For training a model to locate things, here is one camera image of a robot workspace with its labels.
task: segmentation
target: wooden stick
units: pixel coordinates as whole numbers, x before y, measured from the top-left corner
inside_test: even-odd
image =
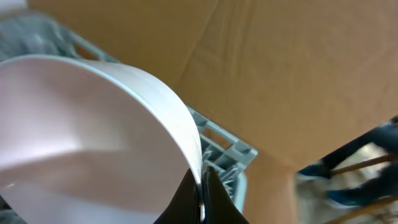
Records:
[[[349,213],[347,215],[343,215],[342,217],[339,217],[339,218],[337,218],[335,220],[328,221],[325,224],[339,224],[339,223],[345,222],[347,220],[350,220],[352,218],[358,217],[360,215],[371,213],[375,209],[380,209],[380,208],[382,208],[382,207],[384,207],[384,206],[386,206],[386,205],[388,205],[391,202],[394,202],[396,200],[398,200],[398,197],[396,197],[396,196],[390,196],[390,197],[379,199],[379,200],[373,202],[372,204],[370,204],[368,206],[365,206],[363,208],[359,208],[359,209],[357,209],[357,210],[355,210],[355,211],[353,211],[353,212],[351,212],[351,213]]]
[[[376,165],[376,164],[379,164],[382,162],[388,162],[388,161],[391,161],[394,157],[395,156],[392,156],[389,154],[389,155],[381,156],[381,157],[378,157],[375,159],[370,159],[368,161],[360,162],[360,163],[357,163],[357,164],[354,164],[354,165],[351,165],[348,167],[344,167],[344,168],[337,169],[337,170],[332,170],[331,175],[338,175],[338,174],[342,174],[345,172],[361,169],[364,167],[373,166],[373,165]]]

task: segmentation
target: person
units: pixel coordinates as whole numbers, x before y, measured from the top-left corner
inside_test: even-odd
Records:
[[[298,171],[304,180],[331,178],[331,170],[354,154],[364,145],[373,142],[388,153],[398,154],[398,122],[393,118],[389,123],[378,126],[366,134],[352,140],[320,160],[320,163]],[[398,162],[392,162],[379,175],[354,189],[330,190],[326,192],[329,204],[335,208],[366,206],[373,201],[398,195]]]

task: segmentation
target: shoe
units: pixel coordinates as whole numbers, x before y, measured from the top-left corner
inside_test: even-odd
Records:
[[[330,179],[330,170],[320,164],[309,165],[297,172],[297,177],[301,180],[315,180],[319,178]]]
[[[362,206],[361,200],[348,194],[349,190],[326,191],[326,202],[333,208],[347,209]]]

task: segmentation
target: brown cardboard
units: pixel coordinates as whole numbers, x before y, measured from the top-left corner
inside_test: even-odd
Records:
[[[258,148],[251,223],[296,221],[294,172],[397,113],[397,3],[30,0]]]

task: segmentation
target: blue jeans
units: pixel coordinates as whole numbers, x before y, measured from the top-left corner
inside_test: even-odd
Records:
[[[376,127],[322,158],[323,165],[332,170],[370,142],[384,148],[388,153],[398,154],[398,128],[392,124]],[[393,162],[378,177],[350,190],[350,193],[355,197],[365,197],[368,203],[379,197],[398,195],[398,163]]]

